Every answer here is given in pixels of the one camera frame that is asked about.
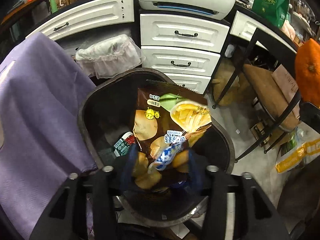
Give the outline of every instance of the brown cushion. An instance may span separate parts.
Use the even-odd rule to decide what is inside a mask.
[[[272,72],[247,64],[243,66],[243,69],[249,83],[256,91],[260,103],[265,106],[274,119],[278,118],[288,106],[288,102],[272,78]],[[299,120],[291,112],[281,126],[292,131],[298,123]]]

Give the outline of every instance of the cartoon character logo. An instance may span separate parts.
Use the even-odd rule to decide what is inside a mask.
[[[158,111],[155,111],[155,110],[153,110],[153,109],[151,109],[151,108],[149,108],[149,107],[148,107],[148,109],[146,110],[145,115],[146,115],[146,118],[149,119],[149,120],[152,120],[152,119],[154,119],[155,117],[156,117],[156,118],[159,118],[159,117],[160,117],[160,114],[159,114]]]

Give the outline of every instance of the green bottle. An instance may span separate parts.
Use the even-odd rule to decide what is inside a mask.
[[[50,1],[50,6],[51,6],[51,11],[52,11],[52,13],[58,11],[56,1],[55,1],[55,0],[49,0],[49,1]]]

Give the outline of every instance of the purple cloth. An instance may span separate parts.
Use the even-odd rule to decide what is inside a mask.
[[[42,33],[0,65],[0,204],[25,239],[68,175],[96,168],[77,127],[79,105],[94,88]]]

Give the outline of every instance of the white drawer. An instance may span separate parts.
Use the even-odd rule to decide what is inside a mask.
[[[229,31],[228,26],[216,22],[170,14],[140,14],[140,28],[142,46],[185,47],[218,53]]]
[[[199,94],[203,94],[207,85],[210,82],[211,77],[188,75],[188,74],[176,74],[165,73],[173,82],[177,85],[188,88]]]
[[[289,49],[296,52],[284,39],[282,39],[279,35],[274,33],[272,30],[267,28],[262,23],[252,19],[251,17],[237,11],[235,19],[233,21],[232,27],[230,29],[230,34],[234,36],[238,36],[244,40],[250,41],[252,38],[252,35],[254,34],[256,28],[259,28],[263,30],[264,32],[268,33],[269,35],[275,37],[277,40],[279,40],[281,43],[286,45]],[[265,47],[260,43],[257,42],[257,45],[264,48]]]
[[[134,22],[133,0],[94,0],[57,15],[27,37],[42,32],[55,41],[84,30],[126,22]]]
[[[220,54],[196,49],[141,46],[141,50],[146,57],[143,67],[166,73],[211,76],[220,58]]]

